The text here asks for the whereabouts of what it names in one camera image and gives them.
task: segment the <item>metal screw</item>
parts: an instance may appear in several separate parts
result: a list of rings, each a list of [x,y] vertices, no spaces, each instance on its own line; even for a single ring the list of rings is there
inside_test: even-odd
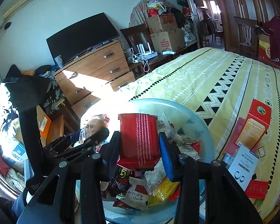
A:
[[[66,167],[66,165],[67,165],[67,162],[65,162],[65,161],[62,161],[59,163],[59,167]]]
[[[213,161],[213,165],[214,165],[215,167],[220,167],[220,166],[221,166],[221,162],[218,161],[218,160],[214,160],[214,161]]]
[[[92,159],[99,159],[101,155],[99,153],[94,153],[91,157]]]
[[[188,155],[187,154],[185,154],[185,153],[181,153],[181,154],[178,154],[178,158],[179,159],[186,159],[188,157]]]

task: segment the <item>person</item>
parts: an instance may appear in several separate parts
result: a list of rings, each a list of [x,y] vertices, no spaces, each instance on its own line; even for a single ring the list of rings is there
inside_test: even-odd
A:
[[[206,24],[206,27],[208,28],[208,33],[211,35],[212,34],[212,29],[211,29],[211,23],[209,21],[210,16],[206,13],[205,10],[202,11],[203,13],[203,22]]]

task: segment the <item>window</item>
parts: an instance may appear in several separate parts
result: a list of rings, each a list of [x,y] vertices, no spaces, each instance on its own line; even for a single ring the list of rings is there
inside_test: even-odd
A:
[[[215,1],[210,1],[210,5],[213,13],[221,13],[219,6],[215,4]]]

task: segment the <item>bed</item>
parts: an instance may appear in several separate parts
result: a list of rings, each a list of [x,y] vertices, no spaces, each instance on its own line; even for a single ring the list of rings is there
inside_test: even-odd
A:
[[[252,99],[272,108],[271,123],[258,145],[259,181],[269,181],[263,203],[255,206],[265,219],[280,201],[280,70],[256,60],[214,48],[201,48],[155,69],[87,110],[90,116],[110,104],[144,98],[167,99],[196,112],[208,126],[221,159],[237,118],[246,118]]]

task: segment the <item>floor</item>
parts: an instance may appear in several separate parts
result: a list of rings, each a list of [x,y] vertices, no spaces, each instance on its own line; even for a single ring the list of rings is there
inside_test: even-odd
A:
[[[210,46],[209,47],[224,50],[224,41],[222,40],[222,42],[221,42],[219,37],[216,38],[216,41],[215,41],[215,37],[214,37],[213,42],[212,42],[212,36],[211,35],[205,36],[205,38],[210,40]]]

